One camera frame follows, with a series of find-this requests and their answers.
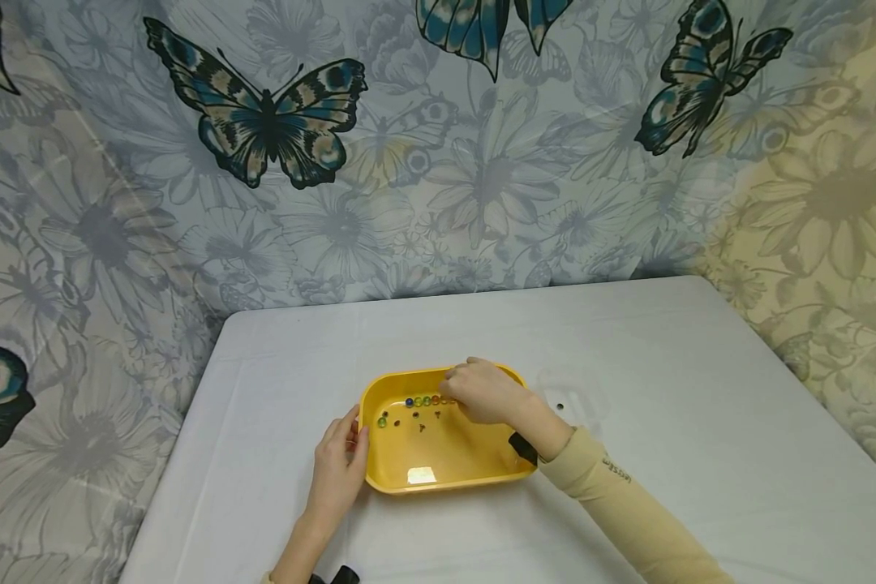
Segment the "finger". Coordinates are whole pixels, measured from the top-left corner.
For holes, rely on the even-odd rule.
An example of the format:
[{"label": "finger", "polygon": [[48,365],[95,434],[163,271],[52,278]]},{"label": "finger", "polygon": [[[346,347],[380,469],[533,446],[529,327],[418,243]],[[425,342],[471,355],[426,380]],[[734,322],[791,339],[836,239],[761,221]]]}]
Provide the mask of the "finger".
[{"label": "finger", "polygon": [[367,473],[367,453],[370,451],[370,426],[364,426],[357,435],[357,446],[354,447],[354,460],[350,462],[351,473],[363,477]]},{"label": "finger", "polygon": [[321,444],[328,442],[331,440],[331,437],[334,436],[334,432],[337,430],[337,425],[341,422],[341,419],[334,419],[331,425],[328,425],[328,429],[324,431],[324,436],[321,438]]},{"label": "finger", "polygon": [[360,411],[359,405],[354,405],[350,408],[350,412],[347,412],[347,415],[344,418],[340,419],[340,422],[337,425],[337,428],[334,430],[334,436],[332,438],[334,440],[338,440],[340,442],[345,442],[347,439],[347,435],[350,434],[351,426],[357,422],[357,413]]}]

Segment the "wall backdrop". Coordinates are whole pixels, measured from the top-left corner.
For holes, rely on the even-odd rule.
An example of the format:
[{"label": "wall backdrop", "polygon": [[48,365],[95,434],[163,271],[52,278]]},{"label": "wall backdrop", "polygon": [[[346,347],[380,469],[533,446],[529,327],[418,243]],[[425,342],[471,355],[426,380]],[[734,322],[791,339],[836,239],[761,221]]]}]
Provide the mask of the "wall backdrop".
[{"label": "wall backdrop", "polygon": [[876,461],[876,0],[0,0],[0,583],[116,582],[231,313],[694,273]]}]

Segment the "white tablecloth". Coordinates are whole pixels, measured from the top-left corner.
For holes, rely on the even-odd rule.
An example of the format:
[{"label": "white tablecloth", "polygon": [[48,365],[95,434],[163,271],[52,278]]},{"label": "white tablecloth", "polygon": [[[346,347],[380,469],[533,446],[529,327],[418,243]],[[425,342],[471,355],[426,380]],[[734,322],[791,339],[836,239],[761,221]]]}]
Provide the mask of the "white tablecloth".
[{"label": "white tablecloth", "polygon": [[[697,277],[234,315],[121,582],[258,582],[329,420],[380,374],[472,354],[592,426],[738,582],[876,582],[876,466]],[[538,473],[365,492],[319,573],[340,564],[366,584],[640,582]]]}]

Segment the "right hand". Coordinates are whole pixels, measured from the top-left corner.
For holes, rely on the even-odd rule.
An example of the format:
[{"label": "right hand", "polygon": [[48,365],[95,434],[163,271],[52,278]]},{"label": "right hand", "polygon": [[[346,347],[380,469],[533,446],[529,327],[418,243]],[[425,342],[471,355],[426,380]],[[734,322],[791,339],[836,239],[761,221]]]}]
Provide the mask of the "right hand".
[{"label": "right hand", "polygon": [[462,412],[473,423],[511,426],[532,395],[496,365],[477,357],[449,369],[440,392],[461,402]]}]

